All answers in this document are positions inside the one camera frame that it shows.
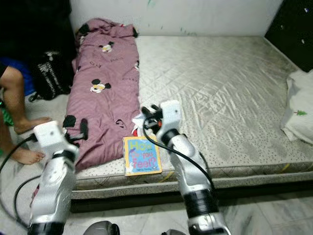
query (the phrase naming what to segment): book cover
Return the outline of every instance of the book cover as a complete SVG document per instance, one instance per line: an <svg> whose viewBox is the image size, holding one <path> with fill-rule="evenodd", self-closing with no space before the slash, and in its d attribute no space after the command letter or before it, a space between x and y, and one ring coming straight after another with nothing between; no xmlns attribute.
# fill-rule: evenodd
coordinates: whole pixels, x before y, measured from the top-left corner
<svg viewBox="0 0 313 235"><path fill-rule="evenodd" d="M161 159L158 146L145 137L125 137L125 175L145 175L161 173Z"/></svg>

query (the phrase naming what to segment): floor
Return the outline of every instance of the floor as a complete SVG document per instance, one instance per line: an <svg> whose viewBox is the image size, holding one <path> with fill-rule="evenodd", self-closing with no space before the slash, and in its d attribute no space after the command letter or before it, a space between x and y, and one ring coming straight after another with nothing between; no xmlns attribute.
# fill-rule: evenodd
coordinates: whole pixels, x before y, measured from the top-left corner
<svg viewBox="0 0 313 235"><path fill-rule="evenodd" d="M233 235L312 235L313 190L221 201L221 211ZM0 211L0 231L26 234ZM82 235L94 222L116 223L122 235L161 235L168 229L187 233L183 203L71 214L65 235Z"/></svg>

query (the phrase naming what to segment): quilted mattress cover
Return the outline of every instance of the quilted mattress cover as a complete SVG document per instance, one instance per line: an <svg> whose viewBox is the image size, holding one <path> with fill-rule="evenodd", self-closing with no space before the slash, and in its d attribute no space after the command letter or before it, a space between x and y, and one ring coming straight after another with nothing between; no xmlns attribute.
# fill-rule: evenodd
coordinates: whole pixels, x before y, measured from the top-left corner
<svg viewBox="0 0 313 235"><path fill-rule="evenodd" d="M181 133L205 156L217 188L313 179L313 146L280 129L286 79L296 68L261 37L136 40L140 103L177 99ZM166 151L161 174L124 176L118 159L81 171L74 199L176 191Z"/></svg>

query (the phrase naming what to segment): white wall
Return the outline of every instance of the white wall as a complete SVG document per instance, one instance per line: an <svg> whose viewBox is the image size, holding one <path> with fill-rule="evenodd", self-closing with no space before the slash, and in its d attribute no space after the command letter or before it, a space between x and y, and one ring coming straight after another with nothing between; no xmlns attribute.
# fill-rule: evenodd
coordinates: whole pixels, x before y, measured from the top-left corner
<svg viewBox="0 0 313 235"><path fill-rule="evenodd" d="M134 24L141 35L261 35L282 0L71 0L77 30L94 17Z"/></svg>

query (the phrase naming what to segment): person's leg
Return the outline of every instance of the person's leg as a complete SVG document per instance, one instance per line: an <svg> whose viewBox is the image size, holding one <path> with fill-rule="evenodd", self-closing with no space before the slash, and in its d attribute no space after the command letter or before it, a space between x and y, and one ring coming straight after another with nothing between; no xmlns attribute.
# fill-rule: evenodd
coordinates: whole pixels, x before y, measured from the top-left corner
<svg viewBox="0 0 313 235"><path fill-rule="evenodd" d="M0 110L0 149L2 149L5 154L8 154L14 147L9 128L4 124L2 111ZM39 162L43 157L43 153L23 148L18 148L12 155L12 159L27 165Z"/></svg>
<svg viewBox="0 0 313 235"><path fill-rule="evenodd" d="M36 125L50 121L48 117L35 120L27 119L24 103L24 82L20 71L8 66L0 78L0 87L4 88L4 103L12 116L14 130L17 134L21 134Z"/></svg>

